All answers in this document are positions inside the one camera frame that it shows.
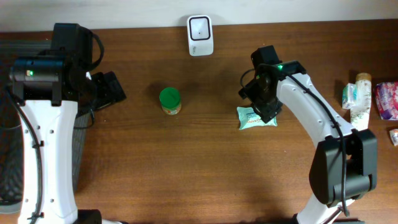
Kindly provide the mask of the teal wipes packet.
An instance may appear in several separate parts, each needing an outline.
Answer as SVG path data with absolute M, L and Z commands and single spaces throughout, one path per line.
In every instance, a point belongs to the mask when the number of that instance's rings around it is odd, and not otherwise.
M 247 128 L 253 128 L 258 126 L 277 126 L 276 118 L 272 118 L 268 122 L 264 122 L 261 117 L 254 112 L 254 110 L 249 107 L 237 107 L 238 118 L 240 122 L 240 130 Z

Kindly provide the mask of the green bottle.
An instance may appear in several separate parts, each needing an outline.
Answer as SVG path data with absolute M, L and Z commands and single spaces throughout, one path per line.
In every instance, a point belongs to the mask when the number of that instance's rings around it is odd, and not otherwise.
M 159 95 L 162 110 L 169 115 L 178 114 L 181 110 L 180 92 L 173 87 L 164 88 Z

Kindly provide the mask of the orange snack packet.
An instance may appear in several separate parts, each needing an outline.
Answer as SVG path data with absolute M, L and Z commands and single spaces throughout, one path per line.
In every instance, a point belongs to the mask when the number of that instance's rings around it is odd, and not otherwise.
M 398 146 L 398 129 L 392 129 L 389 131 L 391 142 L 394 146 Z

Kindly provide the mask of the small teal gum pack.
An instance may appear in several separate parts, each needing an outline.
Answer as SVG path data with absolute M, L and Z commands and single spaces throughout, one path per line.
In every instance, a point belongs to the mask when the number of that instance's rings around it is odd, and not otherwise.
M 350 110 L 357 102 L 357 87 L 353 83 L 348 83 L 343 88 L 342 93 L 342 108 Z

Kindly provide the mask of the red purple tissue pack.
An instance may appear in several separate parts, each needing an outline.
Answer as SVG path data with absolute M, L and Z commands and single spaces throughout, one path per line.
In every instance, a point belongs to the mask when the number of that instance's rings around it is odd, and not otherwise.
M 381 119 L 397 121 L 397 82 L 378 83 L 374 94 Z

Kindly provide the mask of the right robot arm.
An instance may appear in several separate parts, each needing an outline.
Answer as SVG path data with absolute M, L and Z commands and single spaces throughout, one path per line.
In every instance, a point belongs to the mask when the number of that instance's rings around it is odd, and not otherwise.
M 290 223 L 339 223 L 348 206 L 377 185 L 377 139 L 342 118 L 314 87 L 300 62 L 281 61 L 271 45 L 251 54 L 254 78 L 239 91 L 267 123 L 288 107 L 315 146 L 312 195 Z

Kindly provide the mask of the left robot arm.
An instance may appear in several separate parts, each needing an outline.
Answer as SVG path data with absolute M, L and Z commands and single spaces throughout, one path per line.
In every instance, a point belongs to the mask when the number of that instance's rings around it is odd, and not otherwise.
M 54 25 L 49 49 L 19 57 L 6 94 L 22 123 L 24 188 L 19 223 L 103 223 L 76 206 L 72 178 L 75 120 L 126 99 L 113 72 L 96 72 L 100 38 L 78 24 Z

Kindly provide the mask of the white tube with cork cap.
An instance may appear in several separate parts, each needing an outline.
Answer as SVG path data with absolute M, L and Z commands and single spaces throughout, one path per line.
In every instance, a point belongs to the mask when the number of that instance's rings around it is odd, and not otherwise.
M 359 73 L 356 76 L 356 103 L 350 109 L 351 124 L 358 131 L 368 129 L 371 110 L 371 75 Z

